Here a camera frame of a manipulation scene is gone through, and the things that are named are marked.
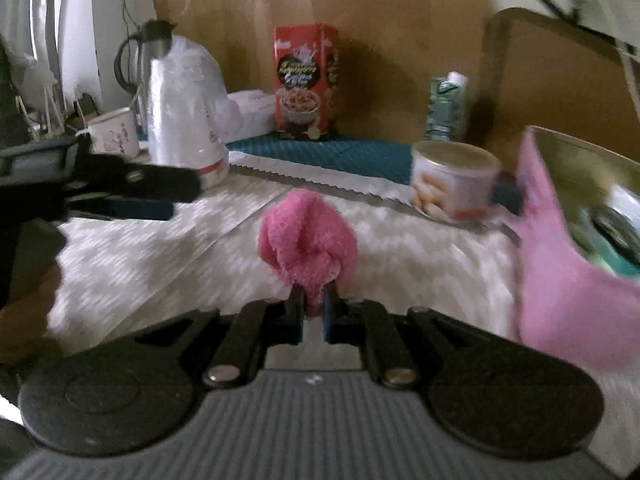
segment metal screw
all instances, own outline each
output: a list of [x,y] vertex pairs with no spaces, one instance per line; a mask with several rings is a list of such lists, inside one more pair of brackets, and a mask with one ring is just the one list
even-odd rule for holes
[[305,383],[311,384],[312,386],[316,386],[316,384],[320,384],[324,381],[322,375],[314,374],[305,379]]
[[393,386],[414,384],[418,376],[410,368],[391,368],[385,372],[385,381]]
[[129,171],[127,173],[127,182],[133,184],[135,182],[140,182],[145,177],[145,174],[140,170]]
[[233,365],[218,365],[209,369],[209,379],[215,383],[230,383],[240,376],[240,370]]

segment pink plastic bag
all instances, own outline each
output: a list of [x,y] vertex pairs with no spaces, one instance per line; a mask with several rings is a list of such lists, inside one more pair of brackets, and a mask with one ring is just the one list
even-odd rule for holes
[[536,147],[523,138],[518,184],[525,193],[520,337],[575,364],[617,370],[640,357],[640,286],[587,262],[569,236],[558,197]]

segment gray plastic base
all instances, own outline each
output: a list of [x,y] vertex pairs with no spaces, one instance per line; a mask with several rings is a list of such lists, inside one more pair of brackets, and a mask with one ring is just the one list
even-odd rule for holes
[[481,454],[442,430],[413,392],[366,372],[264,370],[211,392],[177,433],[127,456],[29,455],[8,480],[602,480],[588,453],[547,462]]

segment teal mat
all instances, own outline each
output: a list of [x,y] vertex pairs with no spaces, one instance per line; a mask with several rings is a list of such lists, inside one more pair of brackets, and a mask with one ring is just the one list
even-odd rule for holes
[[324,142],[281,140],[277,134],[229,143],[230,150],[288,160],[327,170],[386,178],[409,184],[411,146],[384,140],[351,139],[335,135]]

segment kettle handle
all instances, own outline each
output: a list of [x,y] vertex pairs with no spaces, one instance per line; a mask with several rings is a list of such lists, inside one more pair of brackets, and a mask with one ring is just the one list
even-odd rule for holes
[[126,40],[124,40],[122,44],[120,44],[120,46],[118,47],[118,53],[116,54],[116,59],[113,61],[113,73],[116,76],[116,81],[125,91],[127,91],[132,95],[138,91],[138,85],[124,79],[124,76],[122,74],[122,53],[124,52],[125,47],[129,44],[129,41],[135,40],[138,42],[138,44],[140,44],[141,38],[142,37],[140,36],[140,34],[136,32],[135,34],[132,34]]

